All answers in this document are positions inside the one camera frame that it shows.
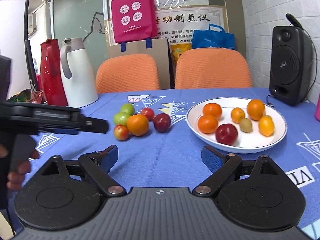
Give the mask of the person's left hand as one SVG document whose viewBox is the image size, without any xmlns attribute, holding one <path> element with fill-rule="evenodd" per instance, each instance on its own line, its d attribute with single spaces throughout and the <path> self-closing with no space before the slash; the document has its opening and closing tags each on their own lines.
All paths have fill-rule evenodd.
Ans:
<svg viewBox="0 0 320 240">
<path fill-rule="evenodd" d="M 1 145 L 1 158 L 4 158 L 8 155 L 8 150 Z M 33 150 L 30 158 L 39 159 L 39 153 L 36 149 Z M 8 174 L 8 182 L 7 188 L 10 191 L 19 191 L 22 188 L 22 183 L 24 182 L 25 175 L 31 172 L 31 164 L 30 161 L 27 159 L 26 161 L 22 162 L 19 167 L 17 168 L 16 172 L 10 172 Z"/>
</svg>

